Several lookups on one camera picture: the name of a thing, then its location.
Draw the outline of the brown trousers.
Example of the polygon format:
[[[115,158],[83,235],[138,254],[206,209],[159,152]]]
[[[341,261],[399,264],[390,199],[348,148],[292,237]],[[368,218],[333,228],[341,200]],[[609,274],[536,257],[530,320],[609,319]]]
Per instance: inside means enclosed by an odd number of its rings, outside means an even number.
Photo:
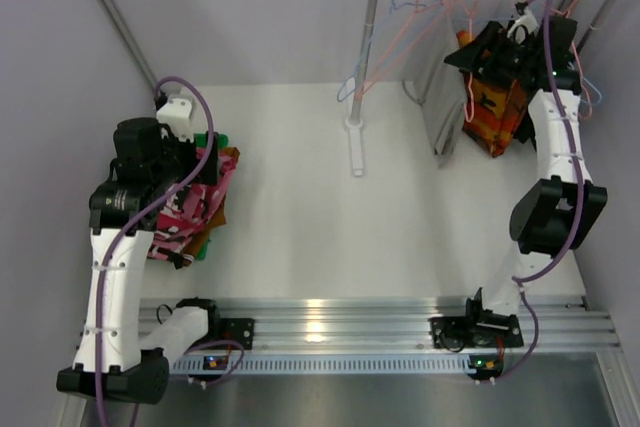
[[[226,224],[225,200],[231,179],[237,168],[240,151],[237,147],[226,147],[219,151],[222,157],[221,179],[211,195],[215,210],[206,218],[203,228],[195,234],[189,244],[183,249],[184,266],[189,267],[195,260],[204,260],[208,249],[211,232]]]

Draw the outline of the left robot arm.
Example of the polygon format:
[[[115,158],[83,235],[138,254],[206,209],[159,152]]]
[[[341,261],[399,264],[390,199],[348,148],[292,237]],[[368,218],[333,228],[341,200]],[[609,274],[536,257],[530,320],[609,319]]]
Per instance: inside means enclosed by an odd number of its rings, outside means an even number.
[[[173,364],[220,331],[215,301],[180,301],[170,318],[139,335],[141,284],[160,211],[159,198],[186,177],[168,125],[142,117],[118,124],[108,179],[91,195],[92,276],[85,325],[71,366],[57,374],[62,393],[157,404]]]

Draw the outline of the grey trousers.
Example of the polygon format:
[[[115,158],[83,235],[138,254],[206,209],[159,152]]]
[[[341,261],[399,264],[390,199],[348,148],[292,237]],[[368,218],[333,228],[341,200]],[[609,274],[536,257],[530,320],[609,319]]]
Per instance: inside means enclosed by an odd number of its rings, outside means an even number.
[[[430,151],[439,165],[452,156],[465,121],[464,77],[445,62],[458,48],[451,14],[445,12],[411,50],[401,79],[404,94],[419,107]]]

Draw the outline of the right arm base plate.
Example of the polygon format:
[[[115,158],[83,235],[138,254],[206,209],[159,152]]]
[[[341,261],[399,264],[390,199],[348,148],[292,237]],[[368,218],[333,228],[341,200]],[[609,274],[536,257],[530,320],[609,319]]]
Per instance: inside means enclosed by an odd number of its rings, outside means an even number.
[[[507,348],[524,346],[516,316],[497,316],[472,320],[465,316],[430,319],[434,346],[438,349],[497,348],[498,341]]]

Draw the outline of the pink camouflage trousers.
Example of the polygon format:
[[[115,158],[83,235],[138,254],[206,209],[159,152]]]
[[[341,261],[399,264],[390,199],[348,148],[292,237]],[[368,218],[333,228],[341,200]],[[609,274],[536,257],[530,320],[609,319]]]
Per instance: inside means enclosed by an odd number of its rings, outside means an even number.
[[[213,213],[211,195],[216,186],[191,184],[171,197],[158,216],[157,228],[147,258],[185,268],[183,249]]]

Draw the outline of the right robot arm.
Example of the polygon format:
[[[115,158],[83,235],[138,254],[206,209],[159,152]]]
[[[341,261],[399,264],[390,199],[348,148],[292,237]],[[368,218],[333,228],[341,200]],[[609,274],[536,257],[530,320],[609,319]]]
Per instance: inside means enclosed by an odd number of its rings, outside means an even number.
[[[581,148],[580,74],[570,66],[576,29],[574,20],[557,15],[535,32],[491,21],[445,59],[492,87],[519,83],[530,94],[538,179],[512,210],[513,244],[499,270],[467,299],[463,315],[431,319],[438,348],[523,346],[517,314],[526,285],[582,244],[607,203]]]

